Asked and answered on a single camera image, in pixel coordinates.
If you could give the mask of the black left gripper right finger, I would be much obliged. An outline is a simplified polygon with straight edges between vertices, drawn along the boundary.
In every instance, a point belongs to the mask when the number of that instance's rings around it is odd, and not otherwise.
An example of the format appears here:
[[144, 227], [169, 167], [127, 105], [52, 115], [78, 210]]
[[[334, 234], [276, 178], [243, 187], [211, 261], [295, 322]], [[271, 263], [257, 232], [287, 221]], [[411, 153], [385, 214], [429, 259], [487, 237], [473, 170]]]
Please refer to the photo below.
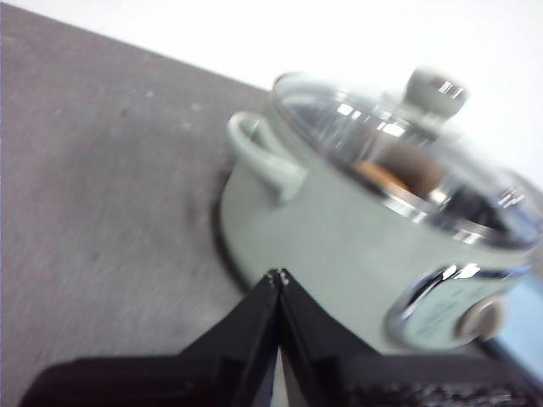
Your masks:
[[515, 367], [461, 354], [385, 355], [336, 321], [287, 271], [281, 350], [288, 391], [307, 406], [540, 406]]

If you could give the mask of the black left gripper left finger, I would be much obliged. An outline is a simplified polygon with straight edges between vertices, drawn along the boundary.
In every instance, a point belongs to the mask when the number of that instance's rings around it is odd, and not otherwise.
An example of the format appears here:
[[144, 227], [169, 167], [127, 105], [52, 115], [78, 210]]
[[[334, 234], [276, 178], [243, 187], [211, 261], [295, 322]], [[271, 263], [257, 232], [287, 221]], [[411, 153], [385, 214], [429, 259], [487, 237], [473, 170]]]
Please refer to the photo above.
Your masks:
[[277, 360], [278, 270], [178, 354], [51, 365], [23, 406], [268, 406]]

